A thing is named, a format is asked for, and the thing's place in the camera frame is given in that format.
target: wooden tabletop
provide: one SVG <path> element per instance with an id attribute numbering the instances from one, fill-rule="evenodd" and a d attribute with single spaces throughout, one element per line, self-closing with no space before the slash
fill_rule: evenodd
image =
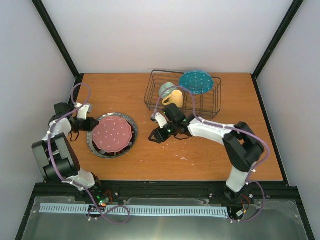
<path id="1" fill-rule="evenodd" d="M 214 121 L 224 124 L 245 122 L 271 148 L 270 158 L 258 167 L 251 179 L 282 181 L 250 74 L 214 75 L 222 80 L 221 111 Z M 92 91 L 89 103 L 93 104 L 93 110 L 89 116 L 98 118 L 112 112 L 126 114 L 136 122 L 138 138 L 128 154 L 105 159 L 90 151 L 87 134 L 81 132 L 78 140 L 71 142 L 81 167 L 100 180 L 225 181 L 232 165 L 222 145 L 200 137 L 187 140 L 171 137 L 162 144 L 148 141 L 151 132 L 157 128 L 150 120 L 153 112 L 144 103 L 149 78 L 149 73 L 84 75 L 83 83 Z M 86 87 L 81 87 L 77 102 L 83 103 L 87 93 Z"/>

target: yellow mug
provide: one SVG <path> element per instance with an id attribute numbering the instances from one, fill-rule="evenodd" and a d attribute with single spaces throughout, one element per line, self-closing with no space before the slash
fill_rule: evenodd
<path id="1" fill-rule="evenodd" d="M 184 105 L 184 96 L 180 90 L 174 90 L 169 96 L 162 100 L 162 104 L 175 104 L 178 108 L 182 108 Z"/>

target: gray wall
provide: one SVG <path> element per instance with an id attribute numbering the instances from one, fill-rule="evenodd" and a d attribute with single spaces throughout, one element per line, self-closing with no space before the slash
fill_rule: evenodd
<path id="1" fill-rule="evenodd" d="M 292 0 L 43 2 L 82 73 L 248 73 Z"/>
<path id="2" fill-rule="evenodd" d="M 11 240 L 42 181 L 31 145 L 74 80 L 31 0 L 1 2 L 0 33 L 0 239 Z"/>
<path id="3" fill-rule="evenodd" d="M 258 78 L 291 185 L 320 239 L 320 1 L 306 0 Z"/>

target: black wire dish rack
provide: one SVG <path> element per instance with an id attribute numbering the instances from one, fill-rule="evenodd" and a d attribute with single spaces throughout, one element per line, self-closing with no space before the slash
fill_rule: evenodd
<path id="1" fill-rule="evenodd" d="M 156 108 L 157 100 L 159 98 L 160 87 L 167 83 L 173 83 L 179 85 L 179 79 L 182 77 L 184 72 L 178 71 L 165 71 L 165 70 L 153 70 L 150 75 L 148 87 L 144 95 L 144 103 L 149 110 Z M 212 76 L 214 85 L 212 90 L 207 93 L 193 94 L 195 100 L 195 112 L 198 116 L 203 118 L 213 119 L 221 110 L 221 78 Z M 186 115 L 193 113 L 193 101 L 191 96 L 182 89 L 179 89 L 183 94 L 183 106 L 181 111 Z M 165 105 L 162 104 L 160 99 L 158 104 L 158 111 L 160 112 Z"/>

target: cup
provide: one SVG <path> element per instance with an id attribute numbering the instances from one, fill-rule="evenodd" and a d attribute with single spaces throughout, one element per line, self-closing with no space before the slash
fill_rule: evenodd
<path id="1" fill-rule="evenodd" d="M 167 89 L 167 88 L 170 88 L 170 87 L 173 87 L 174 84 L 172 82 L 166 82 L 165 84 L 163 84 L 160 89 L 159 89 L 159 96 L 161 96 L 161 94 Z M 176 90 L 177 88 L 176 87 L 173 87 L 167 91 L 165 91 L 165 93 L 162 95 L 162 98 L 165 99 L 166 97 L 168 97 L 174 90 Z"/>
<path id="2" fill-rule="evenodd" d="M 178 108 L 182 108 L 184 105 L 184 96 L 180 90 L 174 90 L 169 96 L 162 100 L 162 104 L 175 104 Z"/>

